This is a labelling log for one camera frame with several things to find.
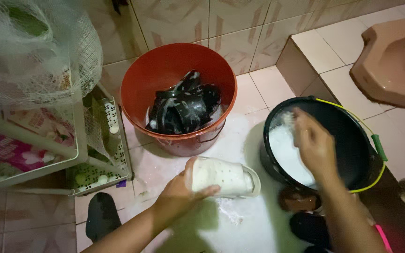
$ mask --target person's right hand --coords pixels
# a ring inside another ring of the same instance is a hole
[[[295,115],[295,147],[299,148],[301,160],[319,181],[338,175],[335,161],[334,137],[311,115],[300,108]]]

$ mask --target metal rack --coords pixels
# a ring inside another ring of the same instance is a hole
[[[107,162],[98,160],[88,155],[87,136],[84,121],[84,106],[82,100],[76,99],[79,102],[72,105],[76,149],[61,145],[53,140],[39,136],[29,130],[6,122],[2,118],[0,118],[0,134],[6,135],[13,139],[17,139],[27,144],[31,144],[37,148],[46,149],[50,152],[66,158],[61,162],[50,164],[48,166],[44,166],[28,172],[18,173],[6,179],[0,180],[0,189],[6,188],[10,191],[26,193],[66,194],[70,196],[78,196],[86,194],[88,192],[106,188],[118,181],[126,179],[131,180],[131,163],[129,159],[128,147],[124,134],[119,106],[116,103],[115,99],[111,95],[109,95],[109,93],[102,87],[100,83],[98,83],[96,89],[100,89],[105,96],[105,98],[103,99],[105,107],[104,109],[106,111],[106,116],[108,117],[108,119],[111,120],[111,124],[118,124],[119,130],[115,135],[112,136],[112,144],[117,145],[115,155],[117,164],[111,165]],[[67,186],[65,187],[66,189],[17,186],[20,183],[39,179],[42,176],[49,175],[64,169],[66,169],[66,178],[64,179],[67,181]],[[80,173],[85,176],[85,185],[78,185],[74,182],[73,176],[76,174],[76,170],[80,170]],[[98,174],[100,175],[107,175],[107,182],[95,183],[94,178],[87,175],[90,171],[91,173],[98,171]]]

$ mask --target soap suds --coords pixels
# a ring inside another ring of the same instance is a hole
[[[289,127],[276,126],[269,132],[271,151],[285,172],[305,186],[315,184],[312,173],[301,161],[299,148],[293,145],[293,135]]]

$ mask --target bucket handle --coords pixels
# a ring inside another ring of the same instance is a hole
[[[212,139],[210,139],[210,140],[205,140],[205,141],[200,141],[200,140],[199,140],[199,139],[200,139],[200,136],[198,136],[198,137],[196,138],[196,141],[198,141],[198,143],[204,143],[204,142],[207,142],[207,141],[213,141],[213,140],[221,133],[221,130],[223,129],[223,127],[225,127],[225,125],[226,125],[226,120],[225,120],[225,122],[223,123],[223,125],[221,126],[221,128],[220,128],[220,130],[218,131],[217,135],[215,135],[215,137],[213,137]]]

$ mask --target mesh net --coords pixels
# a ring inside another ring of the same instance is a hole
[[[102,57],[79,1],[0,0],[0,109],[75,102],[99,81]]]

